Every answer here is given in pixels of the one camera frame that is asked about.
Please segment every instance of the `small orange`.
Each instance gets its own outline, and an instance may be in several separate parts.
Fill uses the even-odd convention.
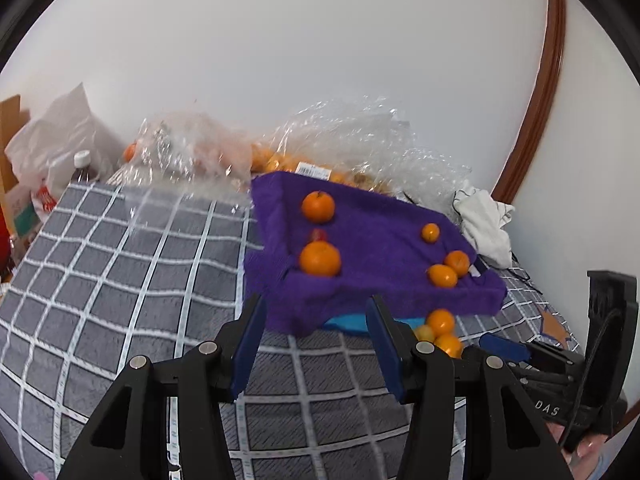
[[[302,214],[314,224],[325,224],[335,214],[334,199],[324,191],[314,191],[302,201]]]
[[[313,276],[335,276],[340,272],[340,252],[329,242],[318,240],[302,249],[298,259],[300,269]]]
[[[462,354],[462,343],[460,342],[460,339],[458,339],[453,334],[441,335],[440,337],[436,338],[434,345],[436,345],[449,357],[460,359],[460,355]]]
[[[282,170],[282,156],[274,153],[273,156],[267,161],[267,164],[264,167],[265,173],[271,173],[272,171],[281,171]]]
[[[469,272],[469,257],[464,251],[451,251],[444,259],[444,264],[456,271],[459,278]]]
[[[428,341],[429,343],[433,343],[436,339],[433,329],[429,325],[420,325],[418,328],[414,329],[414,334],[418,341]]]
[[[458,284],[458,275],[451,267],[443,264],[435,264],[427,269],[427,275],[435,286],[453,288]]]
[[[289,171],[289,173],[295,173],[296,170],[298,169],[298,164],[300,164],[300,162],[306,162],[307,164],[310,164],[310,162],[306,160],[306,158],[303,158],[300,156],[286,155],[282,159],[281,169],[282,171]]]
[[[332,171],[329,175],[329,182],[335,182],[336,184],[344,184],[347,181],[347,175],[340,171]]]
[[[426,323],[431,327],[433,335],[436,337],[453,332],[456,326],[456,320],[451,313],[444,308],[439,308],[431,312],[426,319]]]
[[[251,156],[251,171],[254,173],[262,173],[268,161],[273,156],[273,150],[253,143],[251,145]]]
[[[440,237],[440,228],[437,224],[427,224],[422,228],[420,234],[425,242],[428,244],[434,244]]]
[[[124,150],[124,153],[122,154],[122,160],[124,160],[125,162],[131,162],[131,159],[136,154],[136,145],[137,142],[132,142],[129,146],[127,146],[127,149]]]

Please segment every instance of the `purple towel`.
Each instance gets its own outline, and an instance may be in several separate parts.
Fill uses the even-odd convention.
[[[334,278],[309,276],[298,268],[298,255],[316,227],[300,205],[316,190],[335,200],[335,217],[321,226],[342,257],[342,271]],[[364,312],[373,294],[381,294],[396,317],[422,317],[436,308],[493,315],[502,306],[506,286],[490,269],[477,278],[461,278],[455,288],[436,287],[427,278],[426,269],[442,263],[450,251],[476,259],[458,228],[440,213],[283,171],[256,178],[252,197],[264,250],[251,251],[244,260],[246,290],[265,295],[269,330],[308,335],[334,316]],[[434,244],[420,238],[429,222],[440,227]]]

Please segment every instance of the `bed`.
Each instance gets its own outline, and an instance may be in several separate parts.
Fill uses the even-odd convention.
[[[239,315],[244,254],[260,248],[251,213],[202,200],[165,213],[133,229],[119,187],[70,186],[11,282],[0,304],[0,431],[31,475],[57,476],[130,357],[179,357]],[[499,272],[504,305],[495,317],[458,317],[464,344],[491,331],[576,349],[526,272]],[[175,399],[168,410],[178,463]],[[393,478],[411,416],[386,391],[370,341],[330,330],[265,332],[245,393],[221,412],[237,478],[257,480]],[[464,452],[459,398],[452,479]]]

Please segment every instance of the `hand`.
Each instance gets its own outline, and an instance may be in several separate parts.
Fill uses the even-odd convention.
[[[564,431],[564,426],[560,426],[560,424],[556,424],[554,422],[547,422],[546,426],[549,428],[554,440],[558,442],[562,432]],[[562,452],[562,456],[568,463],[569,468],[571,468],[571,472],[573,473],[575,480],[587,480],[591,473],[593,473],[593,470],[596,469],[596,466],[598,465],[600,449],[607,439],[607,435],[602,434],[591,434],[585,436],[575,450],[575,454],[579,458],[577,461],[575,458],[572,460],[572,455],[567,453],[564,449],[560,450]]]

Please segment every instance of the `label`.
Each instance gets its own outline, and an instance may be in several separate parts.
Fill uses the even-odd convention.
[[[560,408],[558,406],[552,406],[551,404],[545,404],[541,400],[536,402],[536,409],[537,410],[542,410],[542,412],[548,413],[551,416],[556,416],[558,414],[558,412],[560,411]]]
[[[307,164],[306,162],[299,162],[296,168],[296,173],[305,176],[312,176],[313,178],[319,178],[320,180],[329,180],[331,170],[327,168],[321,168],[320,166],[314,166],[313,164]]]

